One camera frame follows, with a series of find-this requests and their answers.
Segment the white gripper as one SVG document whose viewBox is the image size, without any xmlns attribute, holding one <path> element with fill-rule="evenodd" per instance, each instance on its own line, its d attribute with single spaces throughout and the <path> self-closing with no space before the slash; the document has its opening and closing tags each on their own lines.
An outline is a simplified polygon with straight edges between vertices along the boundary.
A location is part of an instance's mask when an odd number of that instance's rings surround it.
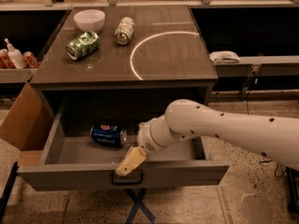
<svg viewBox="0 0 299 224">
<path fill-rule="evenodd" d="M 136 137 L 138 147 L 130 147 L 116 169 L 119 176 L 129 175 L 147 158 L 147 153 L 164 150 L 169 145 L 179 142 L 181 135 L 170 130 L 164 116 L 139 124 Z"/>
</svg>

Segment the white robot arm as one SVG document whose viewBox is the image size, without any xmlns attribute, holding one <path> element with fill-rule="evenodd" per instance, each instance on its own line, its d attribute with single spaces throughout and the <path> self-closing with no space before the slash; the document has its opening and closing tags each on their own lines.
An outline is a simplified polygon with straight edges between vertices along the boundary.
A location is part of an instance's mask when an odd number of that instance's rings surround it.
<svg viewBox="0 0 299 224">
<path fill-rule="evenodd" d="M 137 146 L 128 150 L 116 173 L 129 175 L 148 155 L 199 136 L 219 138 L 299 170 L 299 119 L 226 113 L 179 99 L 159 118 L 139 125 Z"/>
</svg>

